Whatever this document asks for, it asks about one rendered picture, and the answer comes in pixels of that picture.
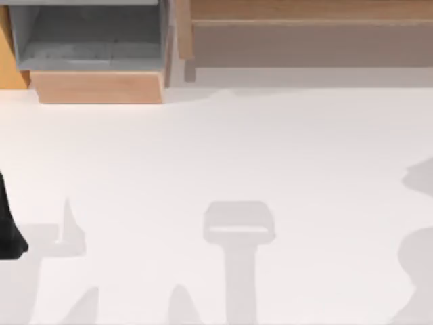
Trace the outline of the orange wooden cupboard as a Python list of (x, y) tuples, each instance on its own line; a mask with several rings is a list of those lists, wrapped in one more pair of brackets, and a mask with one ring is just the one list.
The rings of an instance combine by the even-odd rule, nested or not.
[(29, 85), (30, 73), (16, 67), (9, 8), (0, 5), (0, 90), (25, 90)]

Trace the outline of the pale wooden drawer front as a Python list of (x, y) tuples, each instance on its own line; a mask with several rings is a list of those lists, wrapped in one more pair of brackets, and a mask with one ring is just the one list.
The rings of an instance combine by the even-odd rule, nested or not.
[(32, 71), (43, 104), (161, 104), (163, 72)]

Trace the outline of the wooden open shelf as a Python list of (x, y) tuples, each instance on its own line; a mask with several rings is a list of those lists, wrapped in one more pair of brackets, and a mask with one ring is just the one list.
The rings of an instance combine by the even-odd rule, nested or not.
[(433, 88), (433, 0), (173, 0), (172, 87)]

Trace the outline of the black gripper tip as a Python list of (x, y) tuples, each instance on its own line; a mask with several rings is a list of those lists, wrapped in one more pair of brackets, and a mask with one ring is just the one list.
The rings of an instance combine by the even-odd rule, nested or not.
[(5, 181), (0, 172), (0, 260), (19, 259), (28, 248), (26, 239), (12, 217)]

